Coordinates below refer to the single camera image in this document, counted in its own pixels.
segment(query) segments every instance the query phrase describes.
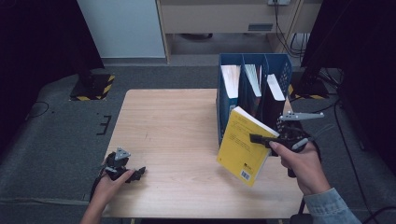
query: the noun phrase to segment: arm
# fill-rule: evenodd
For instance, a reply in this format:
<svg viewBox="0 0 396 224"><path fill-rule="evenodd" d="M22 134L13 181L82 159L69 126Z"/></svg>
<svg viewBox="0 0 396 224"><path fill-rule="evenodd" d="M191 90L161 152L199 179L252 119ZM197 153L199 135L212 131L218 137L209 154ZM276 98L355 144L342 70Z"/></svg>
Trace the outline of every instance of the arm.
<svg viewBox="0 0 396 224"><path fill-rule="evenodd" d="M108 202L114 197L123 183L134 173L133 170L125 172L116 180L111 180L108 175L102 177L96 186L95 193L85 211L80 224L100 223L102 213Z"/></svg>
<svg viewBox="0 0 396 224"><path fill-rule="evenodd" d="M281 157L282 165L296 174L314 223L360 223L338 192L330 187L312 143L308 142L300 153L276 142L270 146Z"/></svg>

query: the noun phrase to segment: light wood tabletop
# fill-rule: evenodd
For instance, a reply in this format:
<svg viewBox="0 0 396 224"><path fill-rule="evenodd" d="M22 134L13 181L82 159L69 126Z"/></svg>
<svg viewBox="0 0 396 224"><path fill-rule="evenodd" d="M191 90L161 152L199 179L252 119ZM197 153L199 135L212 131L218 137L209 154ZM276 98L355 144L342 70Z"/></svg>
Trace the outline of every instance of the light wood tabletop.
<svg viewBox="0 0 396 224"><path fill-rule="evenodd" d="M147 167L124 184L104 217L290 218L303 194L279 157L269 158L252 188L216 162L216 92L130 90L107 154L129 151L127 168Z"/></svg>

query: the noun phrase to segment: black and yellow hazard tape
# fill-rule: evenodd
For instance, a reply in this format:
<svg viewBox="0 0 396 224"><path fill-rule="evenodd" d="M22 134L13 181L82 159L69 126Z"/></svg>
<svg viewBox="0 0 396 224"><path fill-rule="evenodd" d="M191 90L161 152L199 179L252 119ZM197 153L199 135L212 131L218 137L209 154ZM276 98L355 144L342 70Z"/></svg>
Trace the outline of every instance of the black and yellow hazard tape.
<svg viewBox="0 0 396 224"><path fill-rule="evenodd" d="M107 97L108 92L111 89L111 85L113 84L115 76L108 76L108 80L106 81L106 85L101 91L99 95L89 95L87 93L82 93L81 95L71 96L71 101L90 101L90 100L103 100Z"/></svg>
<svg viewBox="0 0 396 224"><path fill-rule="evenodd" d="M291 100L293 99L327 99L329 98L328 94L300 94L294 90L294 88L289 85L289 97Z"/></svg>

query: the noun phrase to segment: hand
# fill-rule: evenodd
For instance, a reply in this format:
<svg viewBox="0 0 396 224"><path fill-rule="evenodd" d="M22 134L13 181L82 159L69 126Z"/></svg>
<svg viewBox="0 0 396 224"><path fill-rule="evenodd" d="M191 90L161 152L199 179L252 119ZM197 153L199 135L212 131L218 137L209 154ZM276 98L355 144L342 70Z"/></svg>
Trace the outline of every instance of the hand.
<svg viewBox="0 0 396 224"><path fill-rule="evenodd" d="M311 142L300 153L292 152L276 142L270 142L270 146L281 157L282 165L294 171L304 195L322 193L331 188L323 173L317 150Z"/></svg>
<svg viewBox="0 0 396 224"><path fill-rule="evenodd" d="M118 179L111 180L108 175L104 175L96 186L95 193L88 205L87 211L84 214L80 224L86 223L100 223L100 219L105 210L106 204L114 197L119 191L125 181L131 177L134 170L129 170L122 174Z"/></svg>

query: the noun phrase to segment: gray carpet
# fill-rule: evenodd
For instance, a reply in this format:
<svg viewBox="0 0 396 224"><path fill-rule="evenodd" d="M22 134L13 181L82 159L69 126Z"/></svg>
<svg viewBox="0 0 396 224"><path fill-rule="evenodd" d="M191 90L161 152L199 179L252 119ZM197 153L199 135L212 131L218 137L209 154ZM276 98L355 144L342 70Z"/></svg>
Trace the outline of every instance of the gray carpet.
<svg viewBox="0 0 396 224"><path fill-rule="evenodd" d="M22 125L11 152L0 166L0 223L78 223L84 205L5 203L15 198L62 199L86 202L98 165L105 155L125 93L129 89L216 88L216 66L133 66L108 67L115 80L105 100L69 101L78 80L66 77L42 89L30 118ZM334 103L337 96L324 100L292 102L296 112L313 112ZM373 211L396 205L396 177L374 151L361 151L347 115L336 107L347 145L361 180L367 203ZM325 124L335 124L332 108L324 119L303 122L309 133ZM106 134L101 123L111 121ZM317 140L323 167L331 184L338 189L353 212L364 220L365 208L347 151L337 127ZM377 218L392 223L395 212ZM105 218L104 223L119 223Z"/></svg>

